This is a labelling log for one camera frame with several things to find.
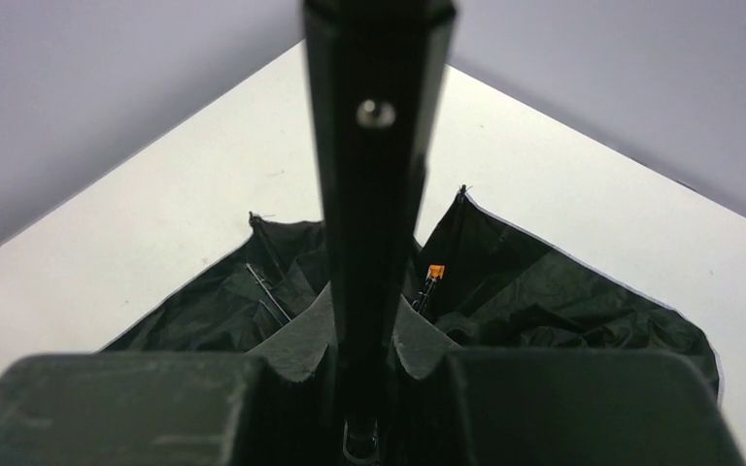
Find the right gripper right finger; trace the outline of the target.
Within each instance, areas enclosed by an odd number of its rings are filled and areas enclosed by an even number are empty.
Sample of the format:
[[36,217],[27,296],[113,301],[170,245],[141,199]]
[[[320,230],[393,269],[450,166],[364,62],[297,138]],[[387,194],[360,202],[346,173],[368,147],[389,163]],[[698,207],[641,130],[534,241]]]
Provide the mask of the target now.
[[654,350],[462,348],[401,302],[410,465],[740,465],[697,368]]

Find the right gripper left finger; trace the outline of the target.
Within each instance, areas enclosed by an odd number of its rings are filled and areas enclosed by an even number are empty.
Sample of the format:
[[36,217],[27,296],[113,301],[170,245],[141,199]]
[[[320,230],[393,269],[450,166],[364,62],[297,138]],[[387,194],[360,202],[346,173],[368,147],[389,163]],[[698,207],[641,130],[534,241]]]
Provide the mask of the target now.
[[0,465],[332,465],[332,300],[246,353],[35,354],[0,378]]

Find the purple umbrella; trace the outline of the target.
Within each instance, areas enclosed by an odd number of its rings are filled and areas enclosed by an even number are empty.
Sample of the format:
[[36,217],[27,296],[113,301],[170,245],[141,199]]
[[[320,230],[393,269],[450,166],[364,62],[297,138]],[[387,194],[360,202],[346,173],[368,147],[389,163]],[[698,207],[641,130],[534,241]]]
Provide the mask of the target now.
[[413,232],[456,11],[449,1],[303,7],[334,336],[332,465],[410,465],[392,347],[401,302],[462,348],[654,350],[719,376],[703,333],[465,192]]

